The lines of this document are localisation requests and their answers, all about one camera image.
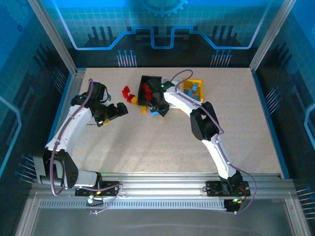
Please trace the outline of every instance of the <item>metal bracket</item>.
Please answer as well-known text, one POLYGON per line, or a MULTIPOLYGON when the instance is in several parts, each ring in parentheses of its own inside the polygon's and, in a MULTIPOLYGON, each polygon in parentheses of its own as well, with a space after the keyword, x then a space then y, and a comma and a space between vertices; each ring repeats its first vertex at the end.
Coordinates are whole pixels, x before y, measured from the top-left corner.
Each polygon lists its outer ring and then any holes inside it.
MULTIPOLYGON (((207 181, 204 189, 207 192, 207 197, 224 197, 225 196, 223 194, 221 181, 207 181)), ((246 192, 247 197, 251 195, 250 185, 248 184, 247 181, 240 182, 239 188, 231 192, 230 196, 242 197, 245 195, 243 191, 246 192)))
MULTIPOLYGON (((104 181, 102 182, 102 188, 110 187, 115 184, 119 184, 118 181, 104 181)), ((100 197, 115 197, 118 194, 118 188, 111 188, 106 191, 102 191, 100 194, 97 194, 96 192, 91 192, 82 188, 79 188, 75 190, 75 196, 76 197, 88 197, 91 194, 95 196, 100 196, 100 197)))

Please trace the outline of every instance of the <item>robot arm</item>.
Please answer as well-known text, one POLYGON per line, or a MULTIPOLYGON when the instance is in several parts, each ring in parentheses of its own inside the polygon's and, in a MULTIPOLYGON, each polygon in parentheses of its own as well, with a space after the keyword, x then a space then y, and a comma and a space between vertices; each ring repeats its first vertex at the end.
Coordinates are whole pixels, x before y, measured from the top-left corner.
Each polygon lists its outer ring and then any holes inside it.
POLYGON ((206 116, 205 109, 218 124, 218 119, 210 102, 201 103, 194 100, 181 91, 175 91, 174 84, 166 82, 161 84, 155 79, 150 79, 148 87, 154 99, 152 106, 162 116, 164 116, 171 103, 182 110, 190 117, 191 131, 210 152, 221 180, 221 188, 224 195, 233 195, 237 191, 243 178, 238 170, 232 165, 222 144, 219 128, 214 124, 210 117, 206 116))
POLYGON ((94 118, 98 127, 101 127, 105 122, 123 116, 128 111, 123 103, 118 103, 116 107, 114 104, 110 104, 111 96, 108 94, 106 86, 93 82, 93 91, 89 100, 73 116, 74 112, 86 100, 88 93, 89 91, 82 95, 77 95, 72 99, 69 113, 61 128, 46 145, 44 152, 37 153, 34 156, 33 160, 39 183, 50 184, 50 158, 55 148, 55 143, 58 142, 53 163, 54 185, 64 188, 80 186, 102 187, 101 174, 93 171, 79 170, 71 158, 72 152, 78 137, 91 118, 94 118))

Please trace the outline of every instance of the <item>blue wall panel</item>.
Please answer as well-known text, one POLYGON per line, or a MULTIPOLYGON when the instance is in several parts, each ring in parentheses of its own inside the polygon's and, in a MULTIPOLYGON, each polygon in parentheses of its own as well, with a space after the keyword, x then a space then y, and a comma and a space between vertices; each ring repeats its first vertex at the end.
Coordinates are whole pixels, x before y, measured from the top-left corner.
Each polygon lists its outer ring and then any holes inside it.
POLYGON ((122 66, 118 50, 133 50, 138 66, 212 66, 212 55, 220 50, 232 55, 226 66, 247 67, 281 3, 44 1, 78 67, 122 66))
MULTIPOLYGON (((298 190, 310 185, 312 191, 315 189, 314 12, 314 1, 296 2, 257 70, 266 100, 270 91, 277 90, 280 101, 270 114, 289 174, 298 190)), ((313 219, 309 223, 314 227, 313 219)))
POLYGON ((1 0, 0 22, 0 235, 10 236, 33 177, 19 174, 34 173, 21 155, 45 146, 68 70, 26 0, 1 0))

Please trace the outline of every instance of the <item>yellow tray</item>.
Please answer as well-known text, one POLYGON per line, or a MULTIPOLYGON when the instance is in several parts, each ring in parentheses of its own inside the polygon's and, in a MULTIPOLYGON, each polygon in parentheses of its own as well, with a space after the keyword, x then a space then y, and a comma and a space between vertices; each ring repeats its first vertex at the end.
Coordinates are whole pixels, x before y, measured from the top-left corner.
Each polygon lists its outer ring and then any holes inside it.
POLYGON ((203 82, 202 80, 193 80, 188 79, 185 82, 182 83, 182 92, 184 92, 184 89, 192 90, 193 83, 198 83, 197 91, 193 93, 193 95, 199 95, 200 102, 203 102, 203 82))

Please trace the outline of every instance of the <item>beige tabletop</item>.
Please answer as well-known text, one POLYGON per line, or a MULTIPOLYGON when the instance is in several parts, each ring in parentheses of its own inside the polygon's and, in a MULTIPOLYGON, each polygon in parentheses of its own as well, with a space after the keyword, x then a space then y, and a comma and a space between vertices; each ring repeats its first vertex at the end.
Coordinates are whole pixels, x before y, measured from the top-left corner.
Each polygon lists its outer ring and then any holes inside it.
MULTIPOLYGON (((112 102, 124 102, 129 114, 98 128, 87 125, 72 158, 78 168, 99 172, 208 172, 217 168, 206 147, 190 129, 189 117, 170 109, 165 117, 142 114, 127 103, 122 89, 137 95, 142 75, 172 77, 184 68, 88 68, 88 79, 107 86, 112 102)), ((223 144, 233 164, 251 173, 280 173, 280 166, 251 71, 247 68, 193 68, 203 80, 225 131, 223 144)), ((185 78, 189 72, 178 77, 185 78)))

